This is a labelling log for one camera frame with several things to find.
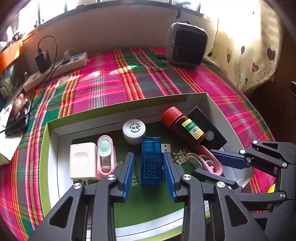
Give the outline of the white power adapter cube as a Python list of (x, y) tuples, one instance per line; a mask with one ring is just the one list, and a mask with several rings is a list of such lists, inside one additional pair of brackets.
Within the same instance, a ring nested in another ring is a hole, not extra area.
[(80, 143), (70, 146), (70, 179), (98, 180), (97, 145)]

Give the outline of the white power strip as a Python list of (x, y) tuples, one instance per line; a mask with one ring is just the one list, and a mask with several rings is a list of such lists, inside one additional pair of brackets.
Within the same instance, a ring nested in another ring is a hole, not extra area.
[(38, 71), (32, 74), (23, 84), (23, 89), (25, 92), (27, 92), (38, 86), (45, 79), (46, 76), (48, 76), (49, 79), (52, 77), (56, 77), (69, 71), (82, 68), (86, 66), (87, 62), (88, 55), (86, 52), (72, 56), (67, 63), (63, 63), (62, 61), (56, 62), (50, 74), (49, 72), (51, 70), (51, 67), (44, 73), (40, 73)]

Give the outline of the black smartphone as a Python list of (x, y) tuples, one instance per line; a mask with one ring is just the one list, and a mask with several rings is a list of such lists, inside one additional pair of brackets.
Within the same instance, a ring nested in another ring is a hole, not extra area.
[(13, 102), (12, 110), (8, 117), (5, 136), (13, 136), (27, 130), (29, 125), (30, 110), (32, 106), (33, 92), (22, 92)]

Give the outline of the green cardboard box tray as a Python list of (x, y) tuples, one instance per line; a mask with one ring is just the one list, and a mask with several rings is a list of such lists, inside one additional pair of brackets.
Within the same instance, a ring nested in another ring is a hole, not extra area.
[(83, 173), (88, 157), (98, 149), (98, 139), (108, 135), (113, 141), (117, 163), (124, 162), (128, 152), (134, 153), (132, 187), (126, 203), (116, 204), (115, 224), (118, 240), (167, 240), (181, 233), (184, 208), (172, 202), (165, 184), (142, 186), (142, 135), (159, 137), (163, 150), (186, 173), (194, 166), (186, 161), (185, 146), (172, 137), (161, 124), (162, 114), (171, 106), (188, 114), (199, 108), (226, 139), (219, 149), (238, 152), (243, 144), (222, 109), (206, 93), (153, 97), (109, 105), (72, 114), (47, 122), (42, 140), (39, 188), (43, 214), (48, 214), (73, 185), (70, 173), (70, 147), (77, 144), (82, 153), (75, 163)]

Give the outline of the heart pattern curtain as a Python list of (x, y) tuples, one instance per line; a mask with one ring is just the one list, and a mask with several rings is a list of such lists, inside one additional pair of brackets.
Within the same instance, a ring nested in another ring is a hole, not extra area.
[(265, 1), (210, 1), (202, 11), (216, 28), (206, 60), (245, 94), (273, 80), (283, 26)]

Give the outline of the black rectangular remote device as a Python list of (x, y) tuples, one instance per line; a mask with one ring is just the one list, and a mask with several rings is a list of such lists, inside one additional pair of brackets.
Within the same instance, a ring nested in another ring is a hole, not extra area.
[(188, 117), (206, 134), (206, 137), (201, 141), (201, 145), (208, 150), (219, 150), (227, 143), (221, 132), (197, 106), (189, 112)]

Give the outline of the pink nail clipper case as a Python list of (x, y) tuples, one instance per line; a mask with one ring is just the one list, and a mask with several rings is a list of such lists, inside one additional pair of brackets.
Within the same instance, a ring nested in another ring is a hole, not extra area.
[(117, 166), (116, 150), (110, 136), (102, 135), (97, 142), (97, 175), (101, 180), (113, 174)]

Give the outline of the orange plastic tray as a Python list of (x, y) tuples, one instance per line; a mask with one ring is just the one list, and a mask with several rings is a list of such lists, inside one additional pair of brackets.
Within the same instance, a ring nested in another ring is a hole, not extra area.
[(23, 41), (18, 40), (4, 51), (0, 55), (0, 73), (2, 73), (13, 61), (23, 54)]

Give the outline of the plaid pink green blanket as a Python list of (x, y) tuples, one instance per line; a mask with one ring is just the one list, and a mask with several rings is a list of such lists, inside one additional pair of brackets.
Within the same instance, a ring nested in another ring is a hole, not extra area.
[(272, 141), (247, 97), (209, 63), (195, 69), (159, 60), (163, 48), (116, 49), (89, 55), (83, 68), (54, 78), (35, 93), (36, 108), (8, 165), (1, 166), (1, 216), (18, 240), (27, 240), (43, 219), (39, 158), (48, 121), (106, 105), (171, 94), (206, 92), (226, 116), (243, 146)]

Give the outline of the black grey portable heater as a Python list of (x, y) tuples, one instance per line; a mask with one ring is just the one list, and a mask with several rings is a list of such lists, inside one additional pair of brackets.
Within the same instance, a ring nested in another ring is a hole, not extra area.
[(166, 39), (166, 59), (173, 65), (196, 67), (203, 60), (207, 42), (203, 28), (189, 21), (172, 23)]

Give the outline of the blue USB voltage tester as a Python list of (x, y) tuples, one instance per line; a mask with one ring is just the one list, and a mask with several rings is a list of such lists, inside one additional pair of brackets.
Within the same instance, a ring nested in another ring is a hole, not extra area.
[(171, 152), (170, 144), (159, 137), (143, 137), (141, 154), (141, 185), (160, 185), (163, 182), (163, 153)]

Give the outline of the black charger plug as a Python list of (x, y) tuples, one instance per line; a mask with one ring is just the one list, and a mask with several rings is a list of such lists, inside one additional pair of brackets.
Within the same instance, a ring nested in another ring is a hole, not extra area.
[(35, 61), (40, 73), (46, 72), (52, 66), (48, 50), (42, 51), (39, 48), (38, 55), (35, 57)]

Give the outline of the brown medicine bottle red cap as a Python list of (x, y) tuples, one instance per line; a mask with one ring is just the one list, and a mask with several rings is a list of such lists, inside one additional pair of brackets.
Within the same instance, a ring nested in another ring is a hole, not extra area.
[(187, 152), (194, 152), (206, 137), (204, 131), (175, 106), (163, 113), (161, 123), (181, 142)]

